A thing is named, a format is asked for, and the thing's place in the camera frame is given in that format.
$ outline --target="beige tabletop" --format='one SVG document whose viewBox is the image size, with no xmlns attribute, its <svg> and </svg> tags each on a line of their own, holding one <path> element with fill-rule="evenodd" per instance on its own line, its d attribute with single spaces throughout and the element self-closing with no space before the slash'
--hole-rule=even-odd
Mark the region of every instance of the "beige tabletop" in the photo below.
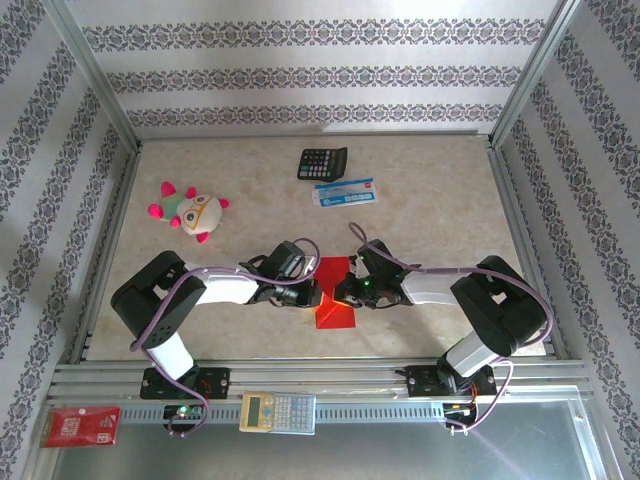
<svg viewBox="0 0 640 480">
<path fill-rule="evenodd" d="M 379 202 L 321 209 L 314 182 L 296 170 L 304 148 L 349 148 L 345 179 L 373 177 Z M 474 265 L 489 254 L 519 270 L 484 150 L 472 136 L 361 136 L 148 142 L 126 211 L 94 330 L 89 359 L 137 359 L 133 337 L 109 306 L 115 290 L 163 250 L 202 266 L 234 266 L 269 254 L 281 241 L 314 239 L 322 254 L 353 255 L 357 221 L 409 263 Z M 230 200 L 210 241 L 147 215 L 160 184 Z M 207 304 L 180 327 L 196 359 L 255 357 L 439 356 L 471 331 L 456 307 L 420 305 L 356 312 L 356 328 L 318 330 L 312 309 Z M 541 347 L 529 353 L 544 353 Z"/>
</svg>

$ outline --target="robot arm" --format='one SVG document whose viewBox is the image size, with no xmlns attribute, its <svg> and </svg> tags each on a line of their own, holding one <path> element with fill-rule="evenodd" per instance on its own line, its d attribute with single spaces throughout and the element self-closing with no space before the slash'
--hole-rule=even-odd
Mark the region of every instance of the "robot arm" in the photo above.
<svg viewBox="0 0 640 480">
<path fill-rule="evenodd" d="M 186 383 L 197 366 L 177 330 L 194 307 L 205 303 L 263 301 L 276 306 L 317 306 L 322 291 L 316 280 L 283 285 L 295 281 L 299 275 L 294 274 L 305 273 L 308 267 L 304 252 L 291 242 L 281 243 L 269 256 L 240 263 L 236 269 L 211 271 L 187 265 L 175 252 L 166 251 L 120 287 L 111 298 L 111 306 L 138 339 L 136 343 L 144 337 L 141 347 L 152 360 L 171 379 Z M 182 283 L 159 320 L 146 332 L 163 299 L 179 281 Z"/>
<path fill-rule="evenodd" d="M 405 268 L 390 260 L 391 254 L 380 240 L 367 243 L 373 249 L 365 244 L 357 256 L 351 257 L 355 273 L 348 273 L 336 286 L 334 300 L 371 309 L 423 303 L 460 306 L 474 330 L 438 361 L 438 378 L 450 393 L 468 385 L 469 377 L 498 357 L 511 356 L 547 320 L 536 298 L 504 279 L 526 285 L 500 257 L 489 256 L 477 268 L 469 269 L 494 272 L 495 276 L 446 272 L 425 275 L 416 271 L 418 265 Z"/>
</svg>

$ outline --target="aluminum frame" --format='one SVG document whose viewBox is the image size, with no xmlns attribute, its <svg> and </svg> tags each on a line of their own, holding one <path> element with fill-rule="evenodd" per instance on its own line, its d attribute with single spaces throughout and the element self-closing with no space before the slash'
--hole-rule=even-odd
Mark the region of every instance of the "aluminum frame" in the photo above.
<svg viewBox="0 0 640 480">
<path fill-rule="evenodd" d="M 542 38 L 534 47 L 489 135 L 494 147 L 504 143 L 581 3 L 581 0 L 559 0 L 551 12 Z"/>
<path fill-rule="evenodd" d="M 127 117 L 120 105 L 111 83 L 109 83 L 107 76 L 98 64 L 66 0 L 42 0 L 42 5 L 69 47 L 89 85 L 95 90 L 100 103 L 108 112 L 109 118 L 116 127 L 127 152 L 135 153 L 140 146 L 140 139 L 135 134 L 129 117 Z"/>
<path fill-rule="evenodd" d="M 82 361 L 85 340 L 97 316 L 111 261 L 115 253 L 118 234 L 124 221 L 126 205 L 133 188 L 140 155 L 140 146 L 129 120 L 120 107 L 104 73 L 97 64 L 82 32 L 75 23 L 64 0 L 43 0 L 65 40 L 72 49 L 90 84 L 96 89 L 109 111 L 119 133 L 125 138 L 129 151 L 137 154 L 132 162 L 122 191 L 113 227 L 107 236 L 106 255 L 99 266 L 101 276 L 92 292 L 87 315 L 83 319 L 71 365 L 58 365 L 43 408 L 36 420 L 35 431 L 41 431 L 45 412 L 60 405 L 119 405 L 124 408 L 159 407 L 180 403 L 147 401 L 139 397 L 140 382 L 147 362 Z M 499 146 L 504 142 L 513 123 L 566 27 L 575 13 L 579 0 L 560 0 L 556 5 L 543 37 L 525 65 L 524 72 L 510 95 L 503 112 L 490 135 L 488 156 L 500 194 L 507 223 L 513 237 L 518 259 L 525 278 L 537 290 L 544 292 L 544 283 L 535 254 L 526 231 L 517 199 L 509 181 Z M 557 328 L 551 334 L 556 358 L 516 357 L 514 378 L 501 402 L 569 402 L 588 469 L 592 478 L 622 478 L 608 436 L 591 402 L 592 391 L 584 364 L 565 360 L 566 352 Z M 407 365 L 433 365 L 436 359 L 425 358 L 369 358 L 369 359 L 269 359 L 201 361 L 203 366 L 225 366 L 231 369 L 229 398 L 212 401 L 220 407 L 237 407 L 243 392 L 250 390 L 309 392 L 318 396 L 322 405 L 380 404 L 413 405 L 440 402 L 442 399 L 409 398 L 404 378 L 395 370 Z M 495 377 L 500 385 L 506 376 L 506 367 L 496 367 Z M 448 401 L 465 401 L 467 397 L 451 397 Z M 479 397 L 479 403 L 488 403 L 490 397 Z M 57 449 L 38 448 L 34 437 L 24 478 L 50 479 L 55 474 Z"/>
<path fill-rule="evenodd" d="M 362 359 L 273 359 L 273 360 L 217 360 L 200 362 L 206 367 L 227 367 L 231 370 L 229 397 L 212 400 L 212 407 L 221 411 L 235 411 L 244 392 L 263 390 L 305 392 L 317 395 L 318 408 L 393 409 L 425 408 L 429 403 L 441 408 L 442 398 L 410 398 L 405 378 L 396 370 L 407 365 L 434 365 L 435 358 L 362 358 Z M 515 357 L 513 379 L 501 403 L 568 402 L 585 462 L 593 479 L 622 478 L 608 437 L 594 425 L 597 415 L 585 401 L 592 398 L 584 364 L 579 360 L 555 360 L 540 357 Z M 125 411 L 153 410 L 180 401 L 142 400 L 139 397 L 143 372 L 147 362 L 86 361 L 79 365 L 58 365 L 53 376 L 43 411 L 62 405 L 119 405 Z M 495 367 L 497 385 L 502 385 L 507 368 Z M 469 397 L 448 397 L 448 402 L 468 401 Z M 492 397 L 478 397 L 486 404 Z M 421 418 L 389 421 L 437 421 L 437 414 Z M 149 418 L 138 421 L 129 412 L 127 423 L 149 424 Z M 364 423 L 366 419 L 348 423 Z M 209 423 L 229 423 L 224 419 Z M 324 419 L 322 423 L 332 423 Z M 58 450 L 33 448 L 25 478 L 50 479 L 55 475 Z"/>
</svg>

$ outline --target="red card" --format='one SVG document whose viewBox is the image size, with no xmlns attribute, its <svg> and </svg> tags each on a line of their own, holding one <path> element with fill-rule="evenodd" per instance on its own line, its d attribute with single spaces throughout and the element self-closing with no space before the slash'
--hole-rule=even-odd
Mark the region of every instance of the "red card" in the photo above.
<svg viewBox="0 0 640 480">
<path fill-rule="evenodd" d="M 348 257 L 322 257 L 314 275 L 322 290 L 322 304 L 316 307 L 316 328 L 354 328 L 353 308 L 333 301 L 333 290 L 351 270 Z"/>
<path fill-rule="evenodd" d="M 54 408 L 40 439 L 44 448 L 113 445 L 120 407 Z"/>
</svg>

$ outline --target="white wall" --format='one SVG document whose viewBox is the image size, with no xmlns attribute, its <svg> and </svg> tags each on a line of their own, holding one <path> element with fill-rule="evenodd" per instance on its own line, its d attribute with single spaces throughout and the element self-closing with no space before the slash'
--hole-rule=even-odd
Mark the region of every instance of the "white wall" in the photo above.
<svg viewBox="0 0 640 480">
<path fill-rule="evenodd" d="M 503 146 L 625 478 L 640 477 L 639 4 L 582 4 Z"/>
<path fill-rule="evenodd" d="M 0 1 L 0 479 L 19 478 L 128 154 L 42 5 Z"/>
<path fill-rule="evenodd" d="M 555 0 L 69 5 L 147 139 L 489 133 Z"/>
</svg>

